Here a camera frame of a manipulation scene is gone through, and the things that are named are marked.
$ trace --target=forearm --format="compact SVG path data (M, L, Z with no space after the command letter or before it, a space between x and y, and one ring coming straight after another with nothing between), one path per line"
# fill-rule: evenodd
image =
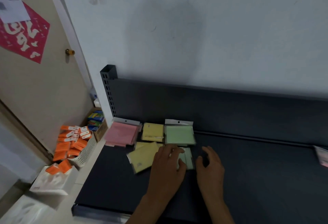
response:
M151 200L144 195L126 224L155 224L166 205L166 203Z
M223 199L204 199L204 201L213 224L235 224Z

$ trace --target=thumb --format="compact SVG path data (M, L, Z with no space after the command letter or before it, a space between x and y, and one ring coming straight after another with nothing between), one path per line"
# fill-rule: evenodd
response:
M198 173L200 170L204 169L204 165L203 165L203 157L202 156L198 156L198 158L196 159L196 172Z
M179 169L178 169L178 174L182 178L181 180L183 181L184 175L186 174L187 166L186 164L179 159Z

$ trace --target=basket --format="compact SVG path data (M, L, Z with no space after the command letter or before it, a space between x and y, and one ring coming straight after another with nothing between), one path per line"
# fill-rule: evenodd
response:
M75 165L78 168L82 168L88 161L88 157L93 151L93 149L96 147L96 144L97 141L92 132L92 136L89 139L87 146L81 151L80 155L76 158L68 158L68 160L72 163L72 165Z

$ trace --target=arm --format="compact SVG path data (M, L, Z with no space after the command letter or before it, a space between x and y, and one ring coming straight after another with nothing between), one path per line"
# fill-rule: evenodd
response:
M224 167L218 154L211 148L202 147L208 154L210 164L205 168L203 158L196 160L197 182L213 224L234 224L223 200Z
M186 174L187 166L179 159L184 150L176 145L160 147L154 156L147 193L142 197L126 224L155 224L171 198L178 191Z

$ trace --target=person's left hand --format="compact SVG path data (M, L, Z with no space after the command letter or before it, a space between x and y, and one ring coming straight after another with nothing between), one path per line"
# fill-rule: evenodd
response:
M160 147L154 156L148 190L144 197L164 209L178 191L186 174L187 166L181 159L179 169L176 169L179 153L184 153L184 150L168 144Z

